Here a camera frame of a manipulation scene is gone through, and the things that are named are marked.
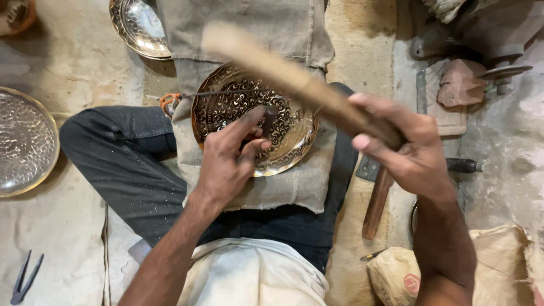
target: orange string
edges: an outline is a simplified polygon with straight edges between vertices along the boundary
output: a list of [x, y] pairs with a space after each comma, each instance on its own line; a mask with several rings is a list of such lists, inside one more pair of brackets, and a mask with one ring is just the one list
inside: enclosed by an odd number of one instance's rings
[[172, 115], [170, 115], [170, 113], [166, 110], [166, 106], [168, 104], [171, 104], [173, 103], [174, 101], [176, 101], [177, 99], [180, 98], [180, 94], [165, 94], [164, 97], [160, 98], [159, 99], [159, 105], [160, 107], [163, 109], [163, 112], [170, 118], [172, 119]]

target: right hand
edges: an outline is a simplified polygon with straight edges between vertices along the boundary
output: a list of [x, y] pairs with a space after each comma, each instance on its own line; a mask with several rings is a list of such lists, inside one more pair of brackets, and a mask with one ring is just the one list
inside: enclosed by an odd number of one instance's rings
[[359, 134], [351, 141], [356, 150], [386, 167], [402, 189], [434, 203], [456, 200], [433, 117], [414, 114], [394, 101], [361, 93], [353, 94], [348, 100], [374, 116], [390, 121], [407, 139], [407, 143], [395, 152], [380, 140]]
[[[264, 116], [264, 107], [257, 106], [219, 132], [208, 134], [200, 177], [189, 195], [192, 203], [206, 206], [215, 217], [238, 195], [255, 172], [255, 158], [272, 147], [260, 138], [257, 123]], [[249, 141], [240, 151], [242, 141]]]

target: wooden stick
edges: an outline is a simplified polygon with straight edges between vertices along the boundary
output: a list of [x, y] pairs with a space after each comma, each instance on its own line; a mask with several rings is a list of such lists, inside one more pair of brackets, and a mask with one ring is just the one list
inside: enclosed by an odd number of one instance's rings
[[381, 165], [370, 196], [367, 214], [364, 217], [362, 236], [365, 239], [372, 240], [376, 236], [392, 180], [391, 174]]
[[202, 33], [202, 49], [234, 60], [248, 73], [267, 82], [293, 100], [318, 112], [352, 137], [360, 133], [382, 140], [393, 150], [404, 137], [389, 122], [356, 109], [347, 97], [316, 79], [300, 66], [273, 54], [250, 34], [224, 23], [211, 23]]

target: polished brass plate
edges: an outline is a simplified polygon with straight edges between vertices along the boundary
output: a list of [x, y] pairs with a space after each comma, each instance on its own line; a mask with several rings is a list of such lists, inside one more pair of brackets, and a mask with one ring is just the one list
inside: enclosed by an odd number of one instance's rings
[[[211, 73], [198, 92], [262, 88], [266, 86], [260, 79], [254, 79], [232, 63], [227, 63]], [[258, 105], [275, 105], [280, 112], [272, 124], [269, 137], [272, 148], [261, 153], [255, 161], [256, 178], [283, 172], [304, 157], [316, 137], [318, 120], [315, 114], [270, 89], [254, 93], [196, 96], [191, 115], [195, 138], [203, 148], [209, 133], [221, 130]]]
[[171, 59], [160, 19], [142, 0], [110, 0], [109, 14], [123, 41], [143, 57]]
[[32, 97], [0, 87], [0, 198], [28, 191], [53, 170], [60, 151], [53, 117]]

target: leg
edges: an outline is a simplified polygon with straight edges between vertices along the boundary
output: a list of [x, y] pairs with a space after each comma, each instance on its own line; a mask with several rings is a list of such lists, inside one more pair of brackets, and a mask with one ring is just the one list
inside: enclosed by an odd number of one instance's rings
[[186, 183], [158, 159], [176, 152], [159, 107], [87, 109], [60, 129], [66, 156], [106, 203], [151, 246], [183, 210]]
[[[332, 85], [348, 95], [353, 93], [344, 84]], [[226, 218], [231, 214], [242, 219], [237, 224], [241, 237], [286, 243], [325, 273], [336, 216], [344, 203], [357, 158], [358, 152], [351, 147], [351, 138], [338, 131], [323, 213], [315, 214], [297, 205], [284, 205], [272, 210], [242, 210], [222, 215]]]

